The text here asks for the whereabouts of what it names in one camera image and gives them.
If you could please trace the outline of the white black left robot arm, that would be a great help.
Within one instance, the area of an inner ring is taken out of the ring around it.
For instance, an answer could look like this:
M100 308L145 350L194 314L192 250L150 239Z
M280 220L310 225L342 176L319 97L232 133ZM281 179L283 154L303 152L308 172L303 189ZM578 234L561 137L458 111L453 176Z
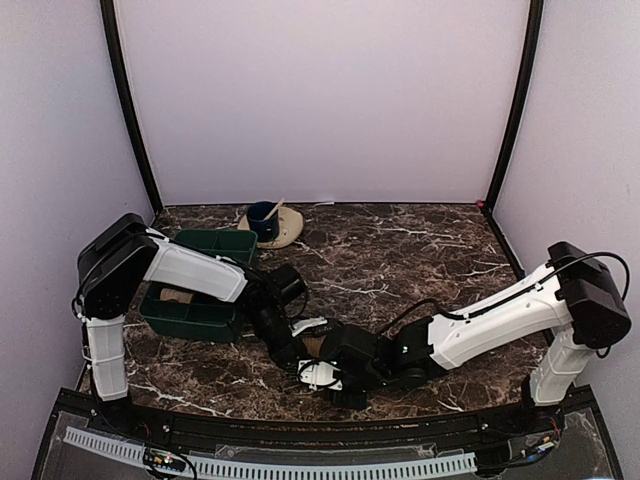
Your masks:
M117 434L141 427L140 412L124 400L124 322L142 284L148 289L138 311L159 335L228 344L250 325L277 366L306 355L286 313L306 286L289 264L258 269L256 248L248 230L183 230L169 238L129 213L81 251L71 308L83 324L93 391L106 402L101 417Z

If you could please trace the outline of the green plastic divided tray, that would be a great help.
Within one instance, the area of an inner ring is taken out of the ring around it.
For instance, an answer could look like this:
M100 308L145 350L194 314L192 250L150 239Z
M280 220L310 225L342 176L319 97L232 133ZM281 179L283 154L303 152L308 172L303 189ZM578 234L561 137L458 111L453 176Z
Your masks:
M257 235L252 231L187 229L175 239L209 256L225 256L252 264ZM149 285L138 312L158 335L187 340L232 343L242 329L244 317L230 303L213 297L208 304L178 304L159 300L164 284Z

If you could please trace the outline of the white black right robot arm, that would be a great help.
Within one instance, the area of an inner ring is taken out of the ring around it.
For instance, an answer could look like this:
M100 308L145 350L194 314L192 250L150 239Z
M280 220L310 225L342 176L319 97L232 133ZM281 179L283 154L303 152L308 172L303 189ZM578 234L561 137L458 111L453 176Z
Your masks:
M372 391L420 387L490 350L552 329L552 345L527 376L523 402L510 413L517 432L534 432L590 358L620 342L632 325L625 306L629 288L618 287L603 262L613 253L586 253L568 242L548 253L547 262L518 283L457 311L430 298L433 314L412 322L406 319L416 305L376 333L338 327L321 347L322 360L337 369L327 399L361 410Z

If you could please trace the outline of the striped cream red sock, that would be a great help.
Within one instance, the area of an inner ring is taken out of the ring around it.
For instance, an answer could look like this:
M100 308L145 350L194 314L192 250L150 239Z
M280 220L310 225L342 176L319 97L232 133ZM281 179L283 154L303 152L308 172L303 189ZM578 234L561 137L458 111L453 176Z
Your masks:
M179 290L175 288L163 287L160 289L159 300L162 302L178 303L178 304L208 304L210 298L204 294Z

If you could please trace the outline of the tan brown sock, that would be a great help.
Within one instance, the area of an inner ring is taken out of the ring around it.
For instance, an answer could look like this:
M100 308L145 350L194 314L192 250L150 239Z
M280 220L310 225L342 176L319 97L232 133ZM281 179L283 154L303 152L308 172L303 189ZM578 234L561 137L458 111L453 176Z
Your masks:
M328 336L304 336L301 339L303 345L306 348L308 356L312 359L319 360L332 360L333 355L328 347Z

